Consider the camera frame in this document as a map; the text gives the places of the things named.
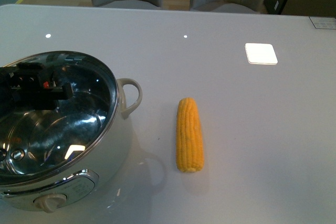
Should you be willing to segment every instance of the glass lid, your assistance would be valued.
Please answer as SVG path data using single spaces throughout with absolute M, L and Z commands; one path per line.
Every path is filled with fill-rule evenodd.
M 0 72 L 0 185 L 52 175 L 80 159 L 108 130 L 117 83 L 79 52 L 29 56 Z

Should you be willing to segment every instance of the table surface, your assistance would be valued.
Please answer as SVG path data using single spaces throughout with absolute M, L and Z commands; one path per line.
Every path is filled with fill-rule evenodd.
M 272 44 L 278 63 L 249 64 L 248 42 Z M 53 214 L 0 203 L 6 223 L 336 220 L 336 30 L 294 16 L 0 7 L 0 65 L 53 50 L 90 54 L 139 82 L 133 149 L 103 188 Z M 184 97 L 202 121 L 205 166 L 194 174 L 175 165 Z

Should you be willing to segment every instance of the yellow corn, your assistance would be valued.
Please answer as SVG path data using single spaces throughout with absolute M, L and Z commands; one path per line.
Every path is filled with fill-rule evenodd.
M 203 168 L 203 140 L 196 101 L 184 98 L 178 104 L 176 118 L 176 164 L 184 173 Z

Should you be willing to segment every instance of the white pot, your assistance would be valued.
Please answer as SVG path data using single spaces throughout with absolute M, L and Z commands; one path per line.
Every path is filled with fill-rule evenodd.
M 93 58 L 80 53 L 64 51 L 45 54 L 51 55 L 51 53 L 60 54 L 62 56 L 67 53 L 79 54 L 84 57 L 89 57 L 89 59 Z M 127 157 L 131 145 L 132 125 L 131 121 L 128 120 L 128 116 L 139 106 L 142 100 L 142 90 L 136 81 L 132 79 L 118 79 L 114 80 L 114 82 L 116 82 L 115 92 L 113 93 L 113 96 L 115 96 L 115 104 L 110 108 L 112 111 L 108 114 L 111 116 L 105 119 L 102 129 L 99 131 L 99 135 L 85 147 L 84 145 L 71 144 L 73 153 L 76 153 L 71 160 L 69 158 L 71 155 L 68 155 L 68 153 L 71 153 L 71 147 L 66 146 L 68 150 L 67 153 L 65 156 L 63 153 L 62 157 L 56 156 L 56 159 L 61 158 L 62 160 L 60 164 L 55 165 L 54 168 L 32 173 L 31 178 L 30 173 L 10 174 L 13 178 L 20 178 L 21 176 L 24 179 L 13 180 L 13 183 L 1 183 L 0 197 L 2 200 L 23 210 L 53 212 L 59 207 L 64 207 L 83 198 L 94 188 L 96 189 L 102 186 L 112 178 Z M 126 84 L 135 86 L 139 92 L 137 100 L 131 106 L 126 105 L 126 97 L 123 90 L 123 86 Z M 38 122 L 38 120 L 35 122 L 34 127 L 39 127 Z M 14 143 L 12 139 L 11 141 L 12 145 L 18 144 L 16 142 Z M 34 155 L 29 152 L 29 148 L 22 147 L 20 149 L 24 152 L 24 156 L 23 158 L 21 157 L 20 160 L 13 159 L 15 158 L 13 154 L 14 150 L 10 148 L 9 144 L 7 144 L 7 146 L 4 144 L 4 148 L 3 152 L 7 152 L 7 156 L 2 161 L 2 166 L 10 162 L 24 162 L 26 160 L 29 163 L 34 161 Z M 45 151 L 44 156 L 54 152 L 56 150 L 55 148 L 61 147 L 56 147 L 54 144 L 49 152 Z M 0 180 L 5 178 L 5 176 L 6 174 L 2 171 Z

